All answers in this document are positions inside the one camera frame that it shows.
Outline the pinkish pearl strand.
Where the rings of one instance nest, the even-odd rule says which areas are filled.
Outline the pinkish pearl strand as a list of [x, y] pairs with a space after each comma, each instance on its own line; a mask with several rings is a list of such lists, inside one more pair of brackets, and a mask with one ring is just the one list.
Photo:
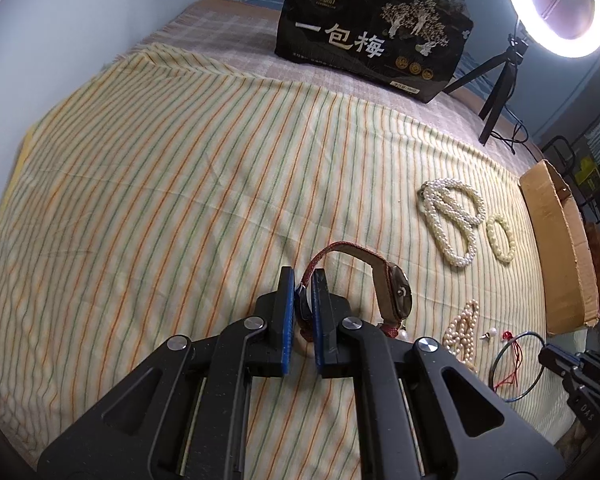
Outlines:
[[479, 305], [476, 300], [469, 300], [463, 310], [452, 318], [443, 334], [442, 344], [458, 362], [468, 370], [477, 371], [476, 328], [479, 317]]

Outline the black printed snack bag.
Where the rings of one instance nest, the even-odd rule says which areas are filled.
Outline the black printed snack bag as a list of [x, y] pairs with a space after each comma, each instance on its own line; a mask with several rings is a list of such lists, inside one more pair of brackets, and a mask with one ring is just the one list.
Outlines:
[[465, 0], [285, 0], [275, 53], [427, 103], [452, 79], [473, 28]]

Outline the yellow striped cloth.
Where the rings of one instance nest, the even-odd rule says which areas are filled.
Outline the yellow striped cloth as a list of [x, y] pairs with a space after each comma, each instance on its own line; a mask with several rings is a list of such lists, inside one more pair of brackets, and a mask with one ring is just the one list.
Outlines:
[[32, 126], [0, 206], [0, 428], [29, 464], [166, 338], [244, 318], [335, 240], [396, 263], [407, 333], [546, 330], [516, 174], [392, 108], [152, 44]]

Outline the black mini tripod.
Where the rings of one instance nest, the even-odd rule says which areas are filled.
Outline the black mini tripod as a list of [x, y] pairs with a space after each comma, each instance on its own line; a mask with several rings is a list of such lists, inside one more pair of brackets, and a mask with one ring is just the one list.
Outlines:
[[[508, 35], [507, 41], [508, 47], [504, 52], [489, 58], [466, 75], [461, 76], [460, 79], [450, 82], [443, 92], [452, 94], [456, 90], [466, 87], [470, 82], [486, 76], [494, 68], [501, 66], [501, 73], [478, 113], [478, 116], [483, 120], [483, 128], [478, 141], [480, 144], [486, 145], [486, 142], [493, 138], [503, 142], [512, 153], [515, 153], [515, 145], [526, 142], [529, 136], [524, 122], [507, 108], [508, 101], [515, 93], [519, 66], [521, 66], [530, 44], [527, 31], [524, 25], [521, 24], [520, 18], [516, 18], [514, 31]], [[515, 118], [513, 133], [509, 138], [504, 138], [495, 131], [503, 110], [507, 110]]]

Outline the pearl stud earring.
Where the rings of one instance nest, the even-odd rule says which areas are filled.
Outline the pearl stud earring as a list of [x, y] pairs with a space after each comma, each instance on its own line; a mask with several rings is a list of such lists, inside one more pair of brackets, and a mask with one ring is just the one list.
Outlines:
[[480, 336], [480, 339], [488, 341], [493, 338], [496, 338], [497, 336], [498, 336], [498, 330], [495, 327], [491, 327], [490, 330], [487, 330]]

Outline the black clothes rack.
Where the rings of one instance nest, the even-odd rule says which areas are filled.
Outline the black clothes rack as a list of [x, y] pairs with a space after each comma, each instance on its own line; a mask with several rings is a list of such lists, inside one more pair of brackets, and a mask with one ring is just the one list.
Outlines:
[[600, 224], [600, 114], [573, 140], [553, 136], [541, 148], [546, 158], [556, 162], [560, 175], [576, 188], [577, 206]]

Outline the plaid beige bed sheet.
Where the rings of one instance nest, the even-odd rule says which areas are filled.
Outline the plaid beige bed sheet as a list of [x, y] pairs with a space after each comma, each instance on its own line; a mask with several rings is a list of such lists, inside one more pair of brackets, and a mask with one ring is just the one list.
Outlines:
[[[207, 55], [242, 72], [284, 81], [316, 84], [333, 92], [392, 108], [426, 126], [454, 136], [487, 154], [514, 174], [523, 174], [542, 157], [542, 152], [528, 140], [515, 145], [515, 153], [501, 141], [478, 141], [483, 121], [478, 113], [484, 99], [463, 87], [452, 94], [440, 93], [427, 104], [403, 93], [387, 89], [331, 68], [298, 64], [274, 53], [279, 13], [234, 0], [199, 0], [180, 15], [140, 40], [140, 50], [161, 42], [183, 50]], [[496, 132], [509, 138], [513, 119], [500, 117]]]

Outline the red strap wrist watch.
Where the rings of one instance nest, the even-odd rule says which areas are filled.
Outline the red strap wrist watch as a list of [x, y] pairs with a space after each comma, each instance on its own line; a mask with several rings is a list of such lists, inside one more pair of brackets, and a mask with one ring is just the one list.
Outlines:
[[317, 265], [330, 252], [341, 252], [372, 268], [374, 289], [382, 318], [379, 328], [387, 337], [398, 338], [401, 325], [411, 314], [413, 307], [411, 285], [408, 279], [397, 264], [389, 262], [376, 252], [344, 240], [333, 242], [318, 252], [310, 260], [302, 274], [300, 283], [294, 292], [294, 315], [300, 326], [300, 335], [306, 341], [314, 341], [313, 311], [306, 299], [306, 290], [309, 288], [312, 274]]

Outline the open cardboard box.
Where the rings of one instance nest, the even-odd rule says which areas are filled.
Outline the open cardboard box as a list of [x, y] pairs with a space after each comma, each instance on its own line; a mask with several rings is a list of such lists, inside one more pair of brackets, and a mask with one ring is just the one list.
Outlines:
[[596, 273], [585, 225], [569, 185], [543, 159], [519, 179], [540, 257], [550, 336], [600, 319]]

